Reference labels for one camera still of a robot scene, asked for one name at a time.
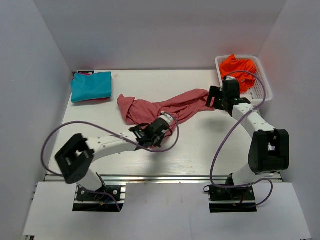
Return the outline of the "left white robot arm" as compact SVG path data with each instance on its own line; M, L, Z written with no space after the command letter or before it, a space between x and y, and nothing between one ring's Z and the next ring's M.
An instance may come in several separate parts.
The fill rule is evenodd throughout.
M150 124L143 123L120 134L85 138L77 133L56 153L55 160L67 184L78 184L99 200L105 196L106 187L90 169L91 164L122 152L159 148L173 122L174 119L165 113Z

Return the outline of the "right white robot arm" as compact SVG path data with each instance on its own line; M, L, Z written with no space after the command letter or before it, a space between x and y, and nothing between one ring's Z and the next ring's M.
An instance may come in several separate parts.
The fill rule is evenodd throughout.
M229 198L238 199L243 195L244 188L263 181L264 174L274 174L289 168L289 133L267 123L258 113L260 105L253 105L247 98L240 96L240 84L234 77L228 76L222 87L210 87L206 106L225 111L237 121L223 143L238 126L242 126L251 137L247 163L231 173L222 185Z

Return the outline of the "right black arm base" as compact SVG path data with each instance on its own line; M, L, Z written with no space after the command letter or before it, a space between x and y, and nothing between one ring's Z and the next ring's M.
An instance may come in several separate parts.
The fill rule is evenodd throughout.
M206 185L210 213L254 213L257 212L253 187L218 188Z

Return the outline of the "dusty red t-shirt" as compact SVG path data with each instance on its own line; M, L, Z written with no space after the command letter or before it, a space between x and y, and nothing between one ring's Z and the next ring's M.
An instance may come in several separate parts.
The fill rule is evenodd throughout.
M127 125L150 124L161 112L173 115L178 123L182 124L199 112L213 110L206 106L208 96L207 90L193 89L166 101L150 102L121 94L117 104Z

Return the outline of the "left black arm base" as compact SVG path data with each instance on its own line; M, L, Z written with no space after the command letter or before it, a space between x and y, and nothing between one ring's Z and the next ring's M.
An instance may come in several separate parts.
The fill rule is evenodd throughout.
M107 183L98 192L88 192L84 187L77 186L75 190L73 212L118 213L125 203L126 184Z

